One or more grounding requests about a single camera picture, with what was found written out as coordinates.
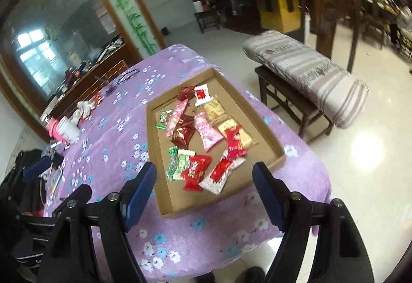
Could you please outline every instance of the cardboard box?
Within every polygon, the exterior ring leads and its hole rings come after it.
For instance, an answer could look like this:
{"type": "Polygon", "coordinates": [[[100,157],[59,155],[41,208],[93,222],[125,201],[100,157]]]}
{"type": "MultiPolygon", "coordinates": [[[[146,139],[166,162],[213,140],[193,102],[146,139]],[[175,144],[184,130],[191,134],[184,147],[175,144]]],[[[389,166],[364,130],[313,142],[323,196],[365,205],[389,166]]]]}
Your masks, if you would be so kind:
{"type": "MultiPolygon", "coordinates": [[[[195,115],[203,111],[203,107],[194,106],[195,98],[190,100],[185,114],[195,115]]],[[[147,104],[148,145],[150,160],[156,165],[157,182],[154,192],[159,207],[160,215],[174,218],[180,213],[198,209],[224,198],[230,197],[252,184],[252,167],[258,161],[263,161],[269,169],[281,168],[285,162],[285,155],[279,141],[268,128],[262,117],[245,100],[245,98],[232,86],[219,72],[209,68],[196,76],[164,92],[161,96],[147,104]],[[168,149],[173,147],[166,131],[157,129],[161,111],[174,110],[178,103],[176,95],[183,87],[207,83],[210,96],[218,99],[226,112],[233,117],[257,142],[248,150],[246,162],[229,176],[223,191],[215,195],[207,190],[192,192],[183,190],[185,181],[171,181],[166,178],[170,155],[168,149]]],[[[189,143],[189,149],[198,155],[209,155],[212,162],[207,168],[208,175],[217,165],[222,153],[227,149],[226,140],[222,140],[205,152],[200,134],[196,131],[189,143]]]]}

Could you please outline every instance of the white floor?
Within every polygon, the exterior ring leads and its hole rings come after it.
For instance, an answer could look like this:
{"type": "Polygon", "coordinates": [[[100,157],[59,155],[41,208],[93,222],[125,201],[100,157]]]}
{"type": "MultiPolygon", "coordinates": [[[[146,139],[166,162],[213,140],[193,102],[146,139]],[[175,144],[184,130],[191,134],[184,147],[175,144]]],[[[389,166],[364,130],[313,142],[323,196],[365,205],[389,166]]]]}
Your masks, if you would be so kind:
{"type": "MultiPolygon", "coordinates": [[[[217,64],[228,76],[255,96],[256,63],[242,51],[248,35],[230,30],[209,30],[202,35],[196,23],[174,30],[168,44],[184,43],[217,64]]],[[[347,65],[351,31],[339,26],[332,60],[347,65]]],[[[316,36],[308,44],[315,47],[316,36]]],[[[353,74],[370,90],[364,111],[347,130],[333,129],[311,145],[328,169],[332,196],[341,198],[351,212],[368,251],[376,283],[383,282],[402,257],[412,239],[412,76],[408,65],[389,48],[360,41],[353,74]]],[[[297,125],[284,111],[278,113],[296,131],[297,125]]],[[[217,283],[234,282],[246,267],[267,270],[281,239],[273,239],[215,271],[217,283]]],[[[307,281],[316,238],[310,237],[298,282],[307,281]]]]}

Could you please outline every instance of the green bamboo decoration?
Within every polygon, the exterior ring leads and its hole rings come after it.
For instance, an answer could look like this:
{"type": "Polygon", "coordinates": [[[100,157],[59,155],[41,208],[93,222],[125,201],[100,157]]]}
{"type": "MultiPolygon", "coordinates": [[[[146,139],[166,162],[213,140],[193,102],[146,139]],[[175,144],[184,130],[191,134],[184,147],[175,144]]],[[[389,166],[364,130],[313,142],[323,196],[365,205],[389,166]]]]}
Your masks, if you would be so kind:
{"type": "Polygon", "coordinates": [[[143,47],[146,49],[149,55],[156,54],[156,45],[150,43],[147,33],[148,28],[139,22],[141,14],[137,13],[137,10],[134,6],[129,7],[129,0],[115,0],[115,7],[122,11],[123,15],[127,17],[127,21],[131,26],[133,32],[136,34],[137,38],[140,40],[143,47]]]}

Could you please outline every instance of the screw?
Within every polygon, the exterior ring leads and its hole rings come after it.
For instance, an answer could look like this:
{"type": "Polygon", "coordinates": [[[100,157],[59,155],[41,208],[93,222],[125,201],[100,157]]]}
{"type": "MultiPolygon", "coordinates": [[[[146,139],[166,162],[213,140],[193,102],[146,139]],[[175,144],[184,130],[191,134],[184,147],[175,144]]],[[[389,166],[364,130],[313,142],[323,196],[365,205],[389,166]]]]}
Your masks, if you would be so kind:
{"type": "Polygon", "coordinates": [[[72,199],[70,201],[67,202],[67,207],[69,208],[74,208],[77,205],[77,201],[75,199],[72,199]]]}
{"type": "Polygon", "coordinates": [[[111,202],[114,202],[119,199],[119,194],[117,192],[112,192],[107,197],[111,202]]]}
{"type": "Polygon", "coordinates": [[[342,207],[343,206],[343,202],[338,198],[335,198],[334,200],[332,200],[332,204],[337,206],[337,207],[342,207]]]}
{"type": "Polygon", "coordinates": [[[292,193],[290,194],[290,198],[291,198],[293,201],[300,201],[301,198],[302,198],[302,195],[301,195],[299,192],[292,192],[292,193]]]}

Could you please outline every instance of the purple tablecloth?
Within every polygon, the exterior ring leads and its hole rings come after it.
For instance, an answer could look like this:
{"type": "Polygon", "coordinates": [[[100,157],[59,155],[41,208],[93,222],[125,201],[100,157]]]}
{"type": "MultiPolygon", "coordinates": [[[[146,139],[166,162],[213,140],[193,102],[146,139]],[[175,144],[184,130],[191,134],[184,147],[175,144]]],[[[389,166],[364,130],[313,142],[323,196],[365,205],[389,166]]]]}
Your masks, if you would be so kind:
{"type": "MultiPolygon", "coordinates": [[[[80,184],[93,189],[91,201],[118,192],[149,161],[146,139],[146,104],[211,67],[183,45],[174,45],[135,66],[141,72],[117,87],[79,125],[77,143],[65,152],[63,177],[54,196],[48,192],[45,216],[51,216],[80,184]]],[[[276,171],[291,191],[312,201],[329,199],[327,171],[308,146],[250,92],[238,87],[284,146],[285,166],[276,171]]],[[[147,280],[164,281],[177,276],[199,276],[224,267],[241,253],[275,237],[254,186],[208,208],[178,219],[159,216],[150,198],[139,224],[128,234],[137,263],[147,280]]],[[[98,228],[93,228],[96,257],[102,279],[110,280],[98,228]]]]}

